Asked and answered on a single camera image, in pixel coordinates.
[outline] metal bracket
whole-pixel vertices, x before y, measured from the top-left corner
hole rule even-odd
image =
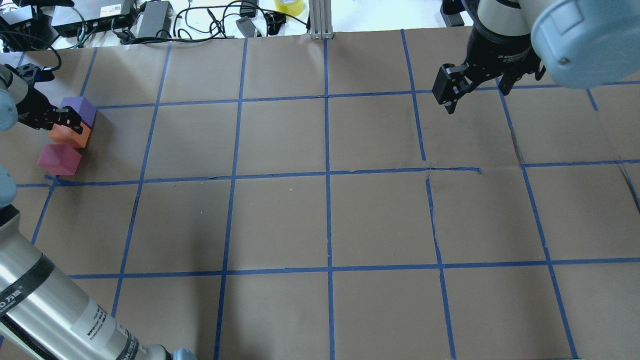
[[[331,0],[309,0],[311,39],[333,38],[331,25]]]

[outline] yellow tape roll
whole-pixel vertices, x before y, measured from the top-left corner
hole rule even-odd
[[[298,16],[305,9],[305,3],[302,0],[274,0],[276,10],[282,13],[288,13],[291,16]]]

